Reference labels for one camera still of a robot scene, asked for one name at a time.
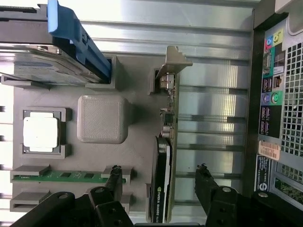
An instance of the gray cube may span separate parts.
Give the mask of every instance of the gray cube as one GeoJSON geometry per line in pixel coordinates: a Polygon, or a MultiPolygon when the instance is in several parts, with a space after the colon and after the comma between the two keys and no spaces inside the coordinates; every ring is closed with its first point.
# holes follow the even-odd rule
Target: gray cube
{"type": "Polygon", "coordinates": [[[129,103],[119,95],[84,95],[78,100],[77,136],[83,143],[120,144],[128,136],[129,103]]]}

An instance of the white label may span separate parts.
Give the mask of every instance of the white label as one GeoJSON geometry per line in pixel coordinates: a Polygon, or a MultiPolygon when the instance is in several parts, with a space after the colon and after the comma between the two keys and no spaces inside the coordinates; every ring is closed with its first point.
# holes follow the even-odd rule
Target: white label
{"type": "Polygon", "coordinates": [[[259,154],[276,161],[279,161],[280,159],[280,146],[277,144],[273,144],[261,140],[259,141],[258,152],[259,154]]]}
{"type": "Polygon", "coordinates": [[[282,72],[284,72],[284,66],[274,67],[274,75],[282,72]]]}

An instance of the blue plastic handle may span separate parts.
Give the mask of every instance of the blue plastic handle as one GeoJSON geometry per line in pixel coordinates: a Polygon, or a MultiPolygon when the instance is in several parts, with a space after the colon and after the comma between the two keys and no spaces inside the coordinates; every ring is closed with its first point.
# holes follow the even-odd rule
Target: blue plastic handle
{"type": "Polygon", "coordinates": [[[76,47],[76,58],[85,65],[88,60],[100,72],[111,78],[111,64],[84,30],[74,11],[59,5],[58,0],[48,0],[48,32],[58,38],[69,39],[76,47]]]}

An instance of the screw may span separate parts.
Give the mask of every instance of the screw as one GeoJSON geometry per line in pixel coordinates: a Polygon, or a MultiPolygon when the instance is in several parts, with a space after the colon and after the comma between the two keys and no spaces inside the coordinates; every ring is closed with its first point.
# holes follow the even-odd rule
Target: screw
{"type": "Polygon", "coordinates": [[[227,187],[222,188],[222,190],[223,190],[224,192],[231,192],[231,189],[230,189],[230,188],[227,188],[227,187]]]}
{"type": "Polygon", "coordinates": [[[100,193],[100,192],[103,192],[103,188],[99,188],[97,190],[95,190],[96,193],[100,193]]]}
{"type": "Polygon", "coordinates": [[[67,194],[60,195],[60,196],[59,196],[59,199],[66,199],[67,197],[68,197],[68,195],[67,195],[67,194]]]}
{"type": "Polygon", "coordinates": [[[259,192],[258,196],[262,197],[262,198],[267,198],[268,195],[265,192],[259,192]]]}

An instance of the green circuit board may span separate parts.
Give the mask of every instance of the green circuit board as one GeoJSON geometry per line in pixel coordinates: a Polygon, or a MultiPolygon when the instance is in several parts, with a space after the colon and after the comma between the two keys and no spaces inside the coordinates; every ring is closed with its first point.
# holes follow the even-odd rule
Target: green circuit board
{"type": "Polygon", "coordinates": [[[13,181],[106,183],[101,172],[50,170],[39,176],[15,175],[13,181]]]}

